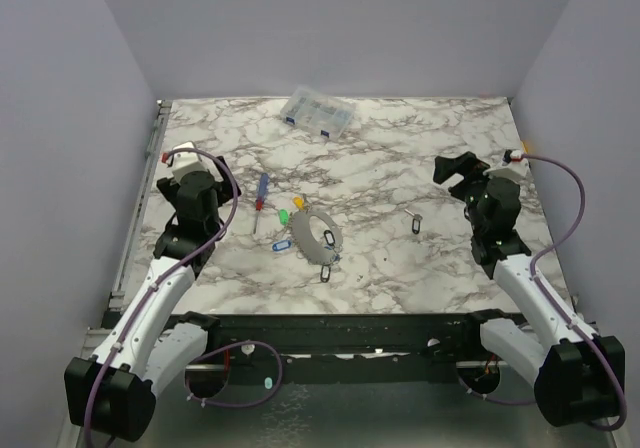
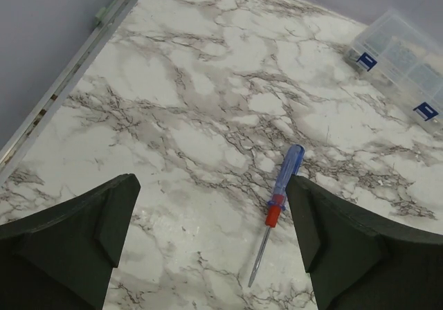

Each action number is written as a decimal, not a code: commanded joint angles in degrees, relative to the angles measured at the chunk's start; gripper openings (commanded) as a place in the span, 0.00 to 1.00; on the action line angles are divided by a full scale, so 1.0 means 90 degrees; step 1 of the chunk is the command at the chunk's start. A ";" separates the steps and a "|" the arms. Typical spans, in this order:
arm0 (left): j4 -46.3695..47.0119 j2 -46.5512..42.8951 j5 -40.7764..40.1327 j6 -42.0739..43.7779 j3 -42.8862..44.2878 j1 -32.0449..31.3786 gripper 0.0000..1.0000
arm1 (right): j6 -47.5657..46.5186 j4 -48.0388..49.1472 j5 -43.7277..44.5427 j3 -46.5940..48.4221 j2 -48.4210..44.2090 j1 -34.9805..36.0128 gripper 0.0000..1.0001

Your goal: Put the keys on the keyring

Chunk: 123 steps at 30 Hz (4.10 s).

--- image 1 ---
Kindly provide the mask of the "green key tag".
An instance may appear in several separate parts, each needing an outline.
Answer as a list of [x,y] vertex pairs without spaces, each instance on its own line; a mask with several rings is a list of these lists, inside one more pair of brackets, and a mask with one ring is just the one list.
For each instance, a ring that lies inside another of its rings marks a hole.
[[279,221],[283,226],[286,226],[289,222],[289,213],[287,210],[285,209],[281,209],[278,212],[278,216],[279,216]]

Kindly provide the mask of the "blue key tag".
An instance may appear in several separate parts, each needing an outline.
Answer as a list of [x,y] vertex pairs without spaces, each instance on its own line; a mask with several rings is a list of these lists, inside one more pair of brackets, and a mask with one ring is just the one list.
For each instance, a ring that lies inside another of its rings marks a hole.
[[281,252],[289,249],[292,246],[292,242],[289,239],[281,240],[272,245],[272,250],[274,252]]

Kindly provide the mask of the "yellow key tag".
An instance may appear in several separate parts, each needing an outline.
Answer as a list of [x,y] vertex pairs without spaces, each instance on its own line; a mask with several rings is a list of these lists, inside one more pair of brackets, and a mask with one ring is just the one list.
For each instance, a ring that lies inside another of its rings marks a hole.
[[293,203],[297,207],[298,210],[304,210],[306,206],[306,202],[302,197],[296,196],[293,198]]

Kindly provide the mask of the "black key tag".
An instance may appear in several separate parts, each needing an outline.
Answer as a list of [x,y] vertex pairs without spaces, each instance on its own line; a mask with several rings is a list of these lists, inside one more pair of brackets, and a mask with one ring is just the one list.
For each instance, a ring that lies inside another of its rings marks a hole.
[[327,283],[331,276],[331,266],[323,265],[320,272],[320,280],[322,283]]
[[325,230],[323,235],[324,235],[324,239],[325,239],[326,243],[329,246],[334,246],[335,245],[335,243],[336,243],[335,237],[334,237],[333,233],[330,230]]

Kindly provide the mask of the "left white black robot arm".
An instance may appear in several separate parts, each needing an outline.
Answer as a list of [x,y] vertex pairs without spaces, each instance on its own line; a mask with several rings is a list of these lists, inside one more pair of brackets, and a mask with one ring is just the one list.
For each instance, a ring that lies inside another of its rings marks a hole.
[[192,359],[206,363],[220,353],[214,323],[203,315],[190,315],[172,330],[166,327],[231,223],[220,218],[219,207],[238,207],[241,190],[224,158],[211,159],[222,177],[217,180],[202,162],[206,155],[189,144],[163,155],[172,175],[157,187],[174,216],[117,324],[88,358],[73,358],[65,370],[70,421],[83,428],[87,446],[92,432],[139,440],[171,381]]

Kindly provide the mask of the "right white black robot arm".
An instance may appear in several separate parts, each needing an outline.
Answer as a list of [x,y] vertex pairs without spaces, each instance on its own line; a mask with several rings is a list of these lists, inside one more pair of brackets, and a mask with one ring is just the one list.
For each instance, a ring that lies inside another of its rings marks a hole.
[[472,152],[435,159],[434,183],[461,178],[449,193],[465,205],[475,262],[515,302],[533,331],[527,334],[504,315],[475,312],[459,346],[472,359],[490,352],[504,360],[532,387],[533,402],[549,424],[616,431],[628,416],[624,347],[564,302],[537,267],[546,253],[533,254],[515,228],[519,183],[532,158],[508,150],[496,167]]

